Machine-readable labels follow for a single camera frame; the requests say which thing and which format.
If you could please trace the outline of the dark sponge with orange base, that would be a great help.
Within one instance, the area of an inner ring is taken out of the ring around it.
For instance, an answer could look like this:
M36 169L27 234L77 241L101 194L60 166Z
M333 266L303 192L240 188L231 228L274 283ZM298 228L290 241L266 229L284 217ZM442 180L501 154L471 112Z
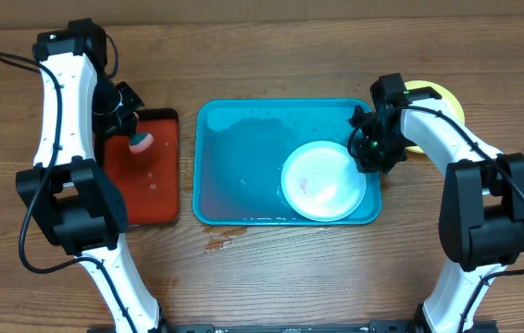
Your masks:
M129 149L133 154L145 151L154 142L154 137L148 132L138 132L130 136Z

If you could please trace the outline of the green plate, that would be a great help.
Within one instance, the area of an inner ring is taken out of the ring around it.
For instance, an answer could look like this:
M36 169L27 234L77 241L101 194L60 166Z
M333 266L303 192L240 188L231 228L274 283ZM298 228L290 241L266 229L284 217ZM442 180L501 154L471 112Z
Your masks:
M405 86L409 91L432 88L442 97L440 100L428 97L426 102L419 100L414 102L414 105L434 111L441 110L446 116L453 118L457 124L465 125L465 114L461 104L443 86L426 80L406 81ZM436 157L452 157L458 145L465 143L444 119L417 110L406 109L402 112L401 130L404 136L415 145L415 148L410 148L410 151L425 153L432 161Z

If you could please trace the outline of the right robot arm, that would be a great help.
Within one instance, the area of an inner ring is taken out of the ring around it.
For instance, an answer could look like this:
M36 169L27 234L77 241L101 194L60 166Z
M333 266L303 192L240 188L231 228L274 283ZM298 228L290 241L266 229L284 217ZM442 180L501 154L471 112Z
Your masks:
M474 314L499 277L524 275L524 154L504 154L473 134L430 86L398 73L370 87L371 113L349 122L349 154L363 173L389 173L419 147L444 176L438 234L447 260L406 332L495 332Z

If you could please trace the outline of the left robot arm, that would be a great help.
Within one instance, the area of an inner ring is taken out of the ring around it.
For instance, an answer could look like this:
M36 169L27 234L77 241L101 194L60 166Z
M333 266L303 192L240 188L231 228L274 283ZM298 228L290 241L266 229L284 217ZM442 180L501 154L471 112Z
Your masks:
M31 272L25 239L32 221L69 260L47 268L54 273L82 265L99 289L117 332L162 332L165 319L144 285L126 240L128 213L120 190L106 175L94 147L126 136L132 150L153 141L137 130L141 98L126 82L106 73L108 35L89 18L64 30L43 32L30 64L41 74L44 111L41 139L32 167L16 175L27 207L19 234L19 259Z

